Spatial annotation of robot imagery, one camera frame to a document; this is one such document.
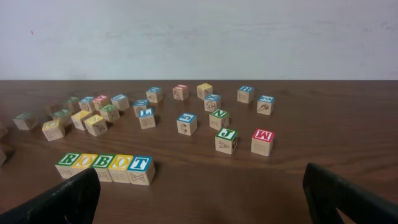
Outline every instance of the black object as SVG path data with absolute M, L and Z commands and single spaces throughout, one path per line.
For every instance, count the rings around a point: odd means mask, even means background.
M 357 224 L 398 223 L 398 206 L 318 164 L 305 169 L 303 188 L 314 224 L 344 223 L 336 208 Z
M 0 223 L 92 223 L 100 191 L 98 175 L 89 168 L 0 215 Z

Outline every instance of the wall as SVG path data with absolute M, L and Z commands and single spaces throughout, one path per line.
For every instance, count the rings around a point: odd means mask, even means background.
M 398 79 L 396 0 L 2 0 L 0 79 Z

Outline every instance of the wooden block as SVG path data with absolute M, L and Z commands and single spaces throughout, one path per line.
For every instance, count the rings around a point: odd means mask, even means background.
M 148 109 L 148 104 L 149 104 L 149 100 L 137 100 L 134 103 L 134 112 L 136 114 L 136 117 L 139 117 L 139 111 L 140 110 L 144 110 L 144 109 Z
M 31 113 L 22 113 L 13 119 L 20 130 L 31 130 L 39 124 L 39 120 Z
M 80 105 L 79 105 L 79 98 L 75 96 L 71 96 L 66 102 L 64 102 L 64 107 L 66 109 L 70 110 L 72 113 L 77 113 L 80 111 Z
M 48 141 L 54 141 L 65 136 L 65 128 L 60 120 L 47 121 L 43 124 L 42 131 Z
M 94 136 L 99 136 L 108 130 L 105 119 L 97 114 L 86 119 L 85 124 L 87 131 Z
M 83 153 L 80 157 L 72 164 L 73 173 L 76 175 L 81 171 L 91 167 L 95 159 L 98 157 L 97 154 Z
M 108 167 L 114 157 L 114 154 L 100 154 L 91 165 L 91 167 L 97 171 L 99 181 L 112 182 L 111 173 L 109 172 Z
M 139 111 L 139 123 L 141 124 L 141 129 L 154 128 L 155 117 L 154 117 L 154 109 L 144 109 Z
M 187 85 L 176 85 L 173 88 L 173 97 L 176 100 L 185 100 L 189 97 L 189 89 Z
M 44 109 L 47 115 L 52 116 L 55 112 L 60 111 L 62 109 L 62 105 L 57 102 L 51 102 L 45 105 Z
M 130 107 L 129 98 L 123 94 L 112 97 L 112 104 L 115 105 L 119 111 L 124 111 Z
M 213 112 L 221 107 L 221 96 L 209 94 L 205 98 L 205 111 Z
M 129 167 L 133 156 L 130 155 L 116 155 L 108 170 L 112 176 L 112 180 L 117 183 L 130 184 L 130 179 L 127 175 L 127 168 Z
M 216 110 L 209 114 L 210 127 L 220 130 L 226 128 L 229 125 L 229 113 L 223 110 Z
M 4 164 L 7 160 L 6 154 L 0 149 L 0 167 Z
M 79 111 L 79 112 L 75 113 L 74 115 L 72 115 L 73 124 L 75 125 L 75 127 L 77 129 L 84 131 L 86 129 L 84 122 L 87 118 L 90 118 L 92 115 L 93 115 L 93 113 L 88 112 L 88 111 Z
M 216 135 L 216 150 L 232 154 L 238 145 L 238 132 L 221 128 Z
M 150 185 L 155 175 L 155 165 L 151 156 L 134 156 L 127 175 L 132 184 Z
M 275 98 L 272 96 L 260 96 L 257 101 L 257 113 L 271 115 L 274 110 Z
M 101 116 L 103 118 L 105 118 L 105 120 L 107 120 L 109 122 L 116 121 L 117 119 L 120 118 L 118 108 L 111 104 L 102 107 L 100 109 L 99 113 L 101 114 Z
M 71 116 L 72 116 L 72 112 L 70 112 L 70 110 L 62 109 L 60 111 L 55 112 L 53 114 L 52 118 L 59 119 L 62 126 L 66 127 L 66 126 L 72 124 Z
M 271 131 L 257 129 L 251 138 L 251 152 L 269 156 L 275 134 Z
M 180 134 L 192 135 L 198 128 L 197 116 L 183 113 L 177 119 L 177 130 Z
M 88 112 L 94 112 L 95 107 L 94 107 L 94 96 L 86 96 L 83 99 L 79 101 L 80 109 L 85 110 Z
M 242 86 L 238 89 L 238 101 L 250 103 L 254 98 L 254 88 L 251 86 Z
M 159 87 L 151 87 L 147 90 L 147 97 L 149 102 L 158 103 L 163 100 L 163 92 Z
M 205 99 L 207 95 L 213 94 L 213 87 L 207 83 L 197 86 L 198 98 Z
M 7 133 L 8 133 L 7 127 L 2 122 L 0 122 L 0 138 L 5 136 Z
M 74 170 L 72 169 L 72 165 L 76 160 L 80 157 L 81 153 L 68 152 L 63 155 L 62 159 L 60 159 L 55 167 L 58 172 L 61 174 L 61 177 L 64 179 L 71 178 L 75 175 Z
M 97 96 L 96 98 L 94 98 L 93 103 L 94 103 L 95 109 L 99 111 L 104 106 L 110 104 L 111 100 L 109 99 L 108 96 L 100 95 L 100 96 Z

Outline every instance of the wooden cube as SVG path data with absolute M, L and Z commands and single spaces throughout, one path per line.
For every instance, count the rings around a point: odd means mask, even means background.
M 97 171 L 99 181 L 112 182 L 111 173 L 108 170 L 111 164 L 114 154 L 100 154 L 97 159 L 92 163 L 91 167 Z
M 2 122 L 0 122 L 0 138 L 5 136 L 7 133 L 8 133 L 7 127 Z
M 97 96 L 96 98 L 94 98 L 93 103 L 94 103 L 95 109 L 99 111 L 104 106 L 110 104 L 111 100 L 109 99 L 108 96 L 100 95 L 100 96 Z
M 85 124 L 87 131 L 94 136 L 99 136 L 108 130 L 105 119 L 97 114 L 86 119 Z
M 4 164 L 7 160 L 6 154 L 0 149 L 0 167 Z
M 129 176 L 127 175 L 127 168 L 132 161 L 132 156 L 130 155 L 116 155 L 111 165 L 109 165 L 108 170 L 112 176 L 112 180 L 117 183 L 130 184 Z
M 42 131 L 48 141 L 54 141 L 65 136 L 65 128 L 60 120 L 47 121 L 43 124 Z
M 70 112 L 70 110 L 62 109 L 60 111 L 55 112 L 53 114 L 52 118 L 59 119 L 62 126 L 66 127 L 66 126 L 72 124 L 71 116 L 72 116 L 72 113 Z
M 147 97 L 149 102 L 158 103 L 163 100 L 162 89 L 159 87 L 151 87 L 147 90 Z
M 22 113 L 13 119 L 20 130 L 31 130 L 39 124 L 39 120 L 31 113 Z
M 186 85 L 176 85 L 173 88 L 173 97 L 176 100 L 185 100 L 189 97 L 189 89 Z
M 79 98 L 75 96 L 71 96 L 63 105 L 72 113 L 80 111 Z
M 139 117 L 139 111 L 140 110 L 144 110 L 144 109 L 148 109 L 148 104 L 149 104 L 149 100 L 137 100 L 134 103 L 134 112 L 136 114 L 136 117 Z
M 62 178 L 67 179 L 75 175 L 74 170 L 72 169 L 72 165 L 76 162 L 80 155 L 81 153 L 68 152 L 63 155 L 62 159 L 60 159 L 55 164 L 55 167 L 57 168 Z
M 85 110 L 88 112 L 94 112 L 95 107 L 94 107 L 94 96 L 86 96 L 83 99 L 79 101 L 80 109 Z
M 115 105 L 106 105 L 100 109 L 99 113 L 108 122 L 113 122 L 120 118 L 119 110 Z
M 269 156 L 275 134 L 271 131 L 257 129 L 251 138 L 251 152 Z
M 254 88 L 251 86 L 242 86 L 238 89 L 238 101 L 250 103 L 254 98 Z
M 257 101 L 257 113 L 271 115 L 274 110 L 275 98 L 272 96 L 260 96 Z
M 177 119 L 177 130 L 180 134 L 192 135 L 198 128 L 197 116 L 183 113 Z
M 76 175 L 81 171 L 90 168 L 98 157 L 97 154 L 83 153 L 80 157 L 72 164 L 73 173 Z
M 213 112 L 221 107 L 221 96 L 209 94 L 205 98 L 205 111 Z
M 112 104 L 115 105 L 119 111 L 124 111 L 130 107 L 129 98 L 123 94 L 112 97 Z
M 145 110 L 140 110 L 139 111 L 139 123 L 141 124 L 141 129 L 156 127 L 154 109 L 149 108 L 149 109 L 145 109 Z
M 207 83 L 197 86 L 198 98 L 205 99 L 207 95 L 213 94 L 213 87 Z
M 220 130 L 226 128 L 229 125 L 229 113 L 223 110 L 216 110 L 209 114 L 210 127 Z
M 238 132 L 221 128 L 216 135 L 216 150 L 232 154 L 238 145 Z
M 127 175 L 132 184 L 150 185 L 155 175 L 154 161 L 151 156 L 134 156 Z
M 58 102 L 51 102 L 44 106 L 47 115 L 52 116 L 55 112 L 62 109 L 62 105 Z
M 90 118 L 92 115 L 93 113 L 88 111 L 79 111 L 74 115 L 72 115 L 73 124 L 77 129 L 84 131 L 86 129 L 84 122 L 87 118 Z

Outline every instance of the wooden table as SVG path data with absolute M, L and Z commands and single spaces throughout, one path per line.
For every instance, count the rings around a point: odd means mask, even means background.
M 172 87 L 187 84 L 190 97 L 173 99 Z M 150 155 L 156 175 L 150 187 L 101 183 L 94 223 L 310 223 L 302 178 L 308 162 L 319 163 L 365 189 L 398 202 L 398 82 L 208 81 L 222 96 L 237 150 L 215 151 L 202 81 L 1 81 L 0 119 L 11 132 L 1 139 L 14 149 L 0 169 L 0 213 L 62 181 L 54 164 L 66 152 Z M 238 103 L 241 85 L 255 88 L 255 102 Z M 145 99 L 159 86 L 164 101 L 151 104 L 157 126 L 141 130 L 132 110 L 96 138 L 67 129 L 48 142 L 41 128 L 19 131 L 11 118 L 24 111 L 49 119 L 43 105 L 66 97 L 124 93 Z M 259 95 L 275 97 L 271 116 L 256 113 Z M 183 112 L 197 115 L 193 136 L 177 133 Z M 250 151 L 256 128 L 275 132 L 271 156 Z

